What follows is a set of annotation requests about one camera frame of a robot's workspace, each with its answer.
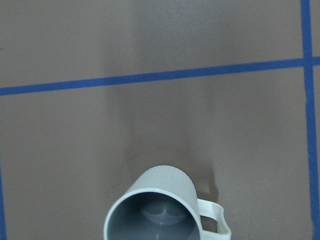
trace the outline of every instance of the mug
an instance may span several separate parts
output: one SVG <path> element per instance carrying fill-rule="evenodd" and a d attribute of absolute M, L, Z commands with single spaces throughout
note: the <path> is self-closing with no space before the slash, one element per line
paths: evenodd
<path fill-rule="evenodd" d="M 203 230 L 200 216 L 217 221 L 217 232 Z M 145 171 L 109 210 L 104 240 L 230 240 L 224 209 L 197 198 L 180 169 L 160 165 Z"/>

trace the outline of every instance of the ceramic mug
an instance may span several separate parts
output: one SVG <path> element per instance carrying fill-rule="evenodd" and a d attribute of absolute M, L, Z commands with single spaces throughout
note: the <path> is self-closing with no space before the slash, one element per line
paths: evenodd
<path fill-rule="evenodd" d="M 200 216 L 217 221 L 203 230 Z M 109 210 L 104 240 L 230 240 L 224 209 L 197 198 L 191 179 L 173 166 L 144 172 Z"/>

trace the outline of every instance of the mug handle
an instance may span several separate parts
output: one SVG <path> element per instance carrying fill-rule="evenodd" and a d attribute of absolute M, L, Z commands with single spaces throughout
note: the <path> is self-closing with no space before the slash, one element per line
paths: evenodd
<path fill-rule="evenodd" d="M 230 240 L 231 230 L 224 217 L 224 208 L 215 202 L 202 199 L 198 199 L 198 206 L 200 216 L 214 219 L 217 222 L 218 232 L 202 230 L 203 240 Z"/>

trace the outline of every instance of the vertical blue line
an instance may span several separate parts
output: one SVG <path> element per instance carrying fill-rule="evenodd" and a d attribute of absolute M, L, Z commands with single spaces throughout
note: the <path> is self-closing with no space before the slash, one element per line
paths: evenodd
<path fill-rule="evenodd" d="M 314 93 L 314 67 L 312 53 L 311 10 L 309 0 L 300 0 L 302 44 L 304 59 L 304 87 L 306 93 L 306 128 L 308 145 L 309 186 L 313 240 L 320 240 L 320 206 L 317 157 L 316 111 Z"/>
<path fill-rule="evenodd" d="M 0 239 L 7 240 L 4 195 L 2 192 L 1 166 L 0 166 Z"/>

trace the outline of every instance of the white mug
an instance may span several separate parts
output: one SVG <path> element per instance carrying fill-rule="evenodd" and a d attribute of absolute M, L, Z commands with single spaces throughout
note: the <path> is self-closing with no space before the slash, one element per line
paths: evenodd
<path fill-rule="evenodd" d="M 200 216 L 217 221 L 203 230 Z M 104 240 L 230 240 L 224 209 L 197 198 L 191 179 L 173 166 L 144 172 L 109 210 Z"/>

